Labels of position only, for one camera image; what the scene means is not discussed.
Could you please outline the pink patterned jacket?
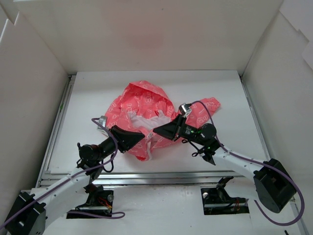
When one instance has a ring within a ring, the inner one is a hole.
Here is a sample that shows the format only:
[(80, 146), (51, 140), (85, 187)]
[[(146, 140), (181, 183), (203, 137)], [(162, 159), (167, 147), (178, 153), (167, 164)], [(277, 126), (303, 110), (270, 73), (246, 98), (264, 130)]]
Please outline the pink patterned jacket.
[[(191, 106), (192, 112), (186, 117), (186, 123), (200, 128), (220, 106), (214, 97), (201, 99)], [(155, 149), (168, 147), (175, 142), (155, 134), (153, 129), (171, 122), (179, 114), (180, 111), (174, 108), (162, 88), (148, 81), (136, 81), (131, 82), (122, 95), (112, 102), (105, 116), (108, 129), (117, 125), (123, 130), (145, 135), (128, 153), (140, 161), (148, 161)]]

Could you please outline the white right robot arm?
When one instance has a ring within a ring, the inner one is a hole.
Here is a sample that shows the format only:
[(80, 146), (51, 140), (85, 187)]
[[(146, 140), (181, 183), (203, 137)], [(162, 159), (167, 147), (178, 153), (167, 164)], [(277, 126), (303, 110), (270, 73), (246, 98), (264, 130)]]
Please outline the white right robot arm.
[(240, 157), (218, 142), (217, 130), (211, 123), (196, 128), (178, 115), (173, 121), (154, 128), (153, 132), (171, 141), (181, 138), (194, 147), (201, 145), (192, 154), (194, 157), (200, 155), (206, 162), (226, 167), (251, 180), (256, 198), (271, 212), (280, 213), (296, 193), (288, 180), (289, 174), (278, 160), (267, 162)]

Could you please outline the aluminium front rail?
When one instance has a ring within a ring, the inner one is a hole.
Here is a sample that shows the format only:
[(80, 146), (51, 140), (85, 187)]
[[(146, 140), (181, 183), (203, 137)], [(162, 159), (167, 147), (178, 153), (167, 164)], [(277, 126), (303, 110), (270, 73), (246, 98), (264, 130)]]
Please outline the aluminium front rail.
[(243, 179), (232, 171), (152, 172), (152, 173), (102, 173), (95, 185), (104, 187), (150, 185), (215, 185), (222, 178)]

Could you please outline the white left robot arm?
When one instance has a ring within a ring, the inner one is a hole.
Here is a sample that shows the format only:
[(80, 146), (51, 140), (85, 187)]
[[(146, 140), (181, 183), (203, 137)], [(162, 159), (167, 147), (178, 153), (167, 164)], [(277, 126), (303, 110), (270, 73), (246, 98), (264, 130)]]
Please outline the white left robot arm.
[(71, 173), (39, 192), (20, 193), (1, 228), (12, 235), (41, 235), (53, 221), (73, 208), (96, 203), (98, 193), (90, 187), (103, 170), (103, 160), (113, 159), (118, 151), (130, 150), (145, 137), (118, 126), (107, 134), (108, 138), (100, 144), (77, 145), (80, 159)]

